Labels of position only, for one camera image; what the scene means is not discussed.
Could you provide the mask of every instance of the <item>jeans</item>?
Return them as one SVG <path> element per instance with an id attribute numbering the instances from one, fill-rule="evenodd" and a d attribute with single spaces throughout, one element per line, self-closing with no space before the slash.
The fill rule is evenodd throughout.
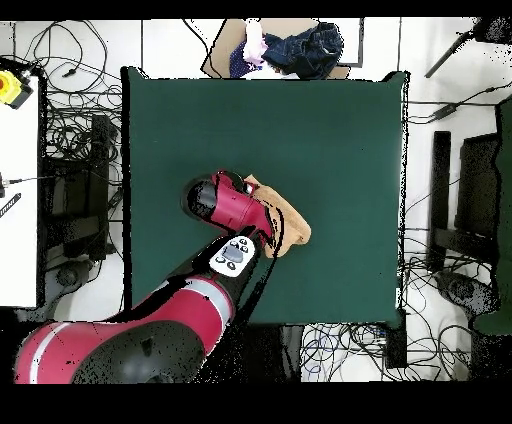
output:
<path id="1" fill-rule="evenodd" d="M 301 79 L 326 78 L 343 51 L 338 28 L 325 22 L 284 40 L 266 34 L 265 43 L 269 48 L 262 58 L 286 74 L 297 73 Z"/>

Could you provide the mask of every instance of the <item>green tabletop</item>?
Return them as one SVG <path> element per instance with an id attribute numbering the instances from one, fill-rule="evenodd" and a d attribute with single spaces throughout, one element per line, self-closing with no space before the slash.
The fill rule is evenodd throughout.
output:
<path id="1" fill-rule="evenodd" d="M 133 304 L 219 234 L 179 199 L 190 179 L 223 168 L 273 187 L 312 229 L 278 259 L 252 322 L 395 320 L 404 81 L 151 80 L 128 69 Z"/>

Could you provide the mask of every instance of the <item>brown cloth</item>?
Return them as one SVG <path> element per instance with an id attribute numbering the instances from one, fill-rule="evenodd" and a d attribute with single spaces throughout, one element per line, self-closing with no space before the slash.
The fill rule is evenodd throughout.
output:
<path id="1" fill-rule="evenodd" d="M 275 245 L 279 241 L 281 234 L 281 218 L 277 208 L 279 208 L 284 218 L 283 242 L 277 252 L 277 257 L 280 258 L 288 252 L 292 244 L 306 244 L 309 241 L 311 237 L 311 227 L 292 205 L 283 199 L 274 189 L 262 185 L 253 175 L 249 175 L 245 181 L 258 186 L 258 188 L 254 190 L 253 197 L 267 206 L 270 212 L 270 218 L 274 227 L 274 246 L 268 243 L 265 246 L 267 258 L 274 257 Z"/>

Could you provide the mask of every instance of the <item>white floor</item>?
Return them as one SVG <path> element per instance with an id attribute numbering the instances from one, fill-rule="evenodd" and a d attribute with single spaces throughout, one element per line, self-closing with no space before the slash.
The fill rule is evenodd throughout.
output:
<path id="1" fill-rule="evenodd" d="M 505 49 L 491 44 L 476 42 L 467 43 L 453 55 L 430 79 L 424 77 L 428 69 L 437 61 L 445 50 L 455 41 L 460 32 L 472 26 L 470 18 L 366 18 L 364 29 L 363 67 L 352 69 L 349 78 L 379 81 L 389 72 L 396 70 L 409 71 L 411 83 L 409 88 L 409 114 L 428 116 L 439 107 L 438 102 L 456 102 L 491 86 L 507 84 L 512 80 L 512 61 Z M 122 65 L 142 67 L 151 78 L 204 78 L 200 67 L 205 58 L 204 47 L 180 20 L 143 21 L 93 21 L 101 37 L 108 47 L 106 71 L 114 77 L 119 76 Z M 16 24 L 16 54 L 24 57 L 32 38 L 43 30 L 49 22 L 21 22 Z M 91 32 L 79 23 L 65 23 L 83 44 L 83 63 L 101 68 L 103 50 Z M 222 25 L 222 20 L 194 20 L 200 35 L 206 44 L 211 46 Z M 0 24 L 0 55 L 12 53 L 12 44 L 5 42 L 3 32 L 10 27 Z M 345 42 L 355 43 L 355 35 L 344 35 Z M 47 55 L 48 47 L 42 43 L 39 56 Z M 56 30 L 52 36 L 52 55 L 78 59 L 79 49 L 69 34 Z M 33 58 L 29 52 L 27 58 Z M 53 60 L 48 70 L 56 68 L 62 60 Z M 81 77 L 64 79 L 60 74 L 68 67 L 54 73 L 53 82 L 66 89 L 83 88 L 88 85 L 94 75 L 82 73 Z M 119 83 L 107 77 L 109 84 Z M 448 118 L 428 125 L 409 126 L 409 153 L 407 166 L 407 198 L 406 207 L 429 192 L 430 153 L 432 137 L 436 130 L 452 132 L 452 175 L 458 178 L 458 151 L 464 138 L 496 131 L 496 122 L 492 105 L 512 93 L 512 88 L 482 94 L 471 100 L 480 105 L 462 106 Z M 450 209 L 456 209 L 457 185 L 451 187 Z M 427 202 L 420 203 L 407 215 L 406 227 L 427 226 Z M 453 225 L 451 214 L 450 225 Z M 120 219 L 122 212 L 116 214 Z M 121 224 L 112 224 L 111 235 L 122 255 Z M 426 232 L 410 232 L 408 237 L 425 242 Z M 421 244 L 407 241 L 406 251 L 421 252 Z M 122 291 L 123 264 L 118 255 L 112 255 L 104 262 L 99 277 L 75 294 L 61 301 L 56 318 L 71 320 L 102 319 L 115 313 L 120 306 Z M 420 291 L 410 290 L 408 302 L 429 322 L 434 337 L 439 331 L 450 324 L 467 325 L 461 309 L 444 301 L 432 288 L 426 286 Z M 428 328 L 421 316 L 412 313 L 407 318 L 408 334 L 411 341 L 427 337 Z M 339 328 L 329 330 L 337 333 Z M 411 345 L 411 349 L 435 349 L 432 341 L 422 341 Z M 451 350 L 456 348 L 466 351 L 470 341 L 461 330 L 451 329 L 443 335 L 443 343 Z M 303 372 L 304 380 L 322 381 L 326 375 L 332 374 L 332 381 L 368 381 L 380 380 L 381 372 L 368 356 L 359 355 L 356 351 L 336 350 L 331 362 L 327 364 L 319 358 L 329 356 L 328 349 L 320 349 L 312 358 Z M 409 359 L 418 360 L 431 357 L 428 352 L 410 352 Z M 317 366 L 312 370 L 311 363 L 316 360 Z M 437 373 L 439 360 L 431 361 L 433 367 L 414 366 L 422 378 L 433 379 Z M 467 370 L 460 364 L 454 366 L 454 375 L 465 378 Z M 408 376 L 416 375 L 410 369 Z M 399 378 L 399 371 L 391 370 L 389 375 Z M 443 371 L 438 380 L 448 379 Z"/>

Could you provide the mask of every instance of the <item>black cable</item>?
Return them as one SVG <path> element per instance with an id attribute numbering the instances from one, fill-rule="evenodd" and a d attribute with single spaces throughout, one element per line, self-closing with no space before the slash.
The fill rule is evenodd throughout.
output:
<path id="1" fill-rule="evenodd" d="M 121 260 L 124 262 L 123 256 L 119 253 L 119 250 L 117 250 L 117 247 L 114 244 L 114 241 L 112 240 L 112 236 L 110 235 L 110 231 L 108 232 L 108 238 L 110 239 L 110 243 L 112 243 L 112 246 L 114 246 L 114 249 L 116 250 L 117 256 L 119 256 L 121 258 Z"/>
<path id="2" fill-rule="evenodd" d="M 443 328 L 440 332 L 439 332 L 439 337 L 438 337 L 438 344 L 437 344 L 437 351 L 439 353 L 439 358 L 441 359 L 441 365 L 443 366 L 446 374 L 448 374 L 448 377 L 450 378 L 450 380 L 456 380 L 452 374 L 450 374 L 450 372 L 448 371 L 448 369 L 446 368 L 446 364 L 444 362 L 444 355 L 443 355 L 443 350 L 441 348 L 441 339 L 443 337 L 443 334 L 447 331 L 447 330 L 450 330 L 452 328 L 458 328 L 460 330 L 464 330 L 466 333 L 468 333 L 470 336 L 473 335 L 473 333 L 471 332 L 471 330 L 467 329 L 466 327 L 463 327 L 462 325 L 457 325 L 457 324 L 452 324 L 452 325 L 449 325 L 445 328 Z"/>
<path id="3" fill-rule="evenodd" d="M 94 277 L 92 280 L 87 281 L 87 284 L 92 283 L 94 280 L 96 280 L 100 276 L 102 265 L 103 265 L 103 261 L 100 261 L 100 267 L 98 268 L 98 273 L 96 274 L 96 277 Z"/>
<path id="4" fill-rule="evenodd" d="M 457 178 L 455 181 L 452 181 L 450 184 L 448 184 L 448 187 L 459 182 L 460 178 Z M 409 206 L 406 211 L 405 211 L 405 215 L 407 215 L 407 213 L 414 207 L 416 206 L 417 204 L 423 202 L 425 199 L 427 199 L 428 197 L 430 197 L 432 195 L 433 192 L 437 191 L 437 190 L 440 190 L 441 188 L 445 188 L 445 187 L 438 187 L 436 190 L 433 190 L 431 191 L 429 194 L 427 194 L 425 197 L 422 197 L 420 200 L 418 200 L 417 202 L 413 203 L 411 206 Z"/>
<path id="5" fill-rule="evenodd" d="M 212 71 L 215 72 L 219 78 L 221 79 L 224 79 L 222 78 L 222 75 L 217 72 L 217 70 L 213 67 L 213 63 L 212 63 L 212 55 L 210 54 L 210 51 L 208 50 L 208 46 L 206 44 L 206 42 L 203 40 L 203 38 L 189 25 L 189 23 L 185 20 L 185 19 L 182 19 L 183 23 L 187 26 L 187 28 L 193 32 L 193 34 L 199 38 L 199 40 L 201 41 L 201 43 L 203 43 L 203 46 L 204 48 L 206 49 L 206 55 L 208 56 L 208 61 L 210 62 L 210 68 L 212 68 Z"/>
<path id="6" fill-rule="evenodd" d="M 479 91 L 478 93 L 473 94 L 472 96 L 469 96 L 467 99 L 464 99 L 460 102 L 447 104 L 447 105 L 443 106 L 441 109 L 437 110 L 436 112 L 434 112 L 428 116 L 409 116 L 408 117 L 408 118 L 418 118 L 418 119 L 432 118 L 426 122 L 414 122 L 414 121 L 409 121 L 409 120 L 407 120 L 407 122 L 410 124 L 424 125 L 424 124 L 430 124 L 431 122 L 439 121 L 439 120 L 445 118 L 446 116 L 451 115 L 453 112 L 455 112 L 457 110 L 457 108 L 459 106 L 462 106 L 463 104 L 465 104 L 469 100 L 479 96 L 480 94 L 492 93 L 493 91 L 501 90 L 503 88 L 508 88 L 510 86 L 512 86 L 512 81 L 510 81 L 508 84 L 500 85 L 498 87 L 486 88 L 485 90 Z"/>

